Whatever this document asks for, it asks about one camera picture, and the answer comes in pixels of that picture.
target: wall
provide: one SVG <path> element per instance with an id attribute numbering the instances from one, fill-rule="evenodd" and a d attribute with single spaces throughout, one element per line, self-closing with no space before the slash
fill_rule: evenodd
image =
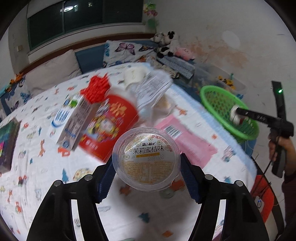
<path id="1" fill-rule="evenodd" d="M 12 67 L 15 73 L 19 73 L 29 64 L 28 52 L 30 51 L 27 29 L 27 6 L 25 6 L 14 18 L 8 28 L 8 43 Z"/>
<path id="2" fill-rule="evenodd" d="M 287 119 L 296 124 L 296 43 L 278 14 L 264 0 L 155 0 L 158 31 L 175 30 L 180 42 L 202 62 L 212 63 L 247 86 L 250 109 L 276 116 L 271 80 L 284 88 Z M 254 156 L 269 162 L 269 128 L 260 125 Z M 282 180 L 266 173 L 279 202 Z"/>
<path id="3" fill-rule="evenodd" d="M 8 29 L 0 40 L 0 89 L 9 84 L 14 78 L 8 47 Z"/>

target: white container lid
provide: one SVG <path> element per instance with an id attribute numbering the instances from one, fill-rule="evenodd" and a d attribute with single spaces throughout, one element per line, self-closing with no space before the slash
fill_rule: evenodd
<path id="1" fill-rule="evenodd" d="M 162 190 L 180 172 L 180 150 L 165 132 L 138 127 L 124 133 L 114 145 L 112 162 L 118 176 L 142 191 Z"/>

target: wall stain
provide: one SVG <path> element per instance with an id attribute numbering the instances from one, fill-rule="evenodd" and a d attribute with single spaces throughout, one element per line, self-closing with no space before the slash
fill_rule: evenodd
<path id="1" fill-rule="evenodd" d="M 223 40 L 215 41 L 209 45 L 210 40 L 198 40 L 185 43 L 202 62 L 211 62 L 217 66 L 223 65 L 223 61 L 227 61 L 234 67 L 243 68 L 248 62 L 246 54 L 229 47 Z"/>

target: milk carton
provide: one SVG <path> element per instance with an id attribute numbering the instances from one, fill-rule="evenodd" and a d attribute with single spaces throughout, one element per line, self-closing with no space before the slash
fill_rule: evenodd
<path id="1" fill-rule="evenodd" d="M 92 105 L 80 94 L 68 97 L 57 112 L 48 129 L 48 137 L 71 150 Z"/>

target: window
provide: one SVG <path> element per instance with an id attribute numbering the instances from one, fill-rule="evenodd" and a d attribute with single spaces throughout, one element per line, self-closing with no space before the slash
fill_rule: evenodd
<path id="1" fill-rule="evenodd" d="M 30 49 L 63 33 L 62 2 L 51 5 L 28 18 Z"/>
<path id="2" fill-rule="evenodd" d="M 90 0 L 66 1 L 64 9 L 65 32 L 71 32 L 85 26 L 102 24 L 103 2 Z"/>
<path id="3" fill-rule="evenodd" d="M 142 22 L 143 0 L 69 0 L 28 18 L 30 50 L 64 34 L 109 23 Z"/>

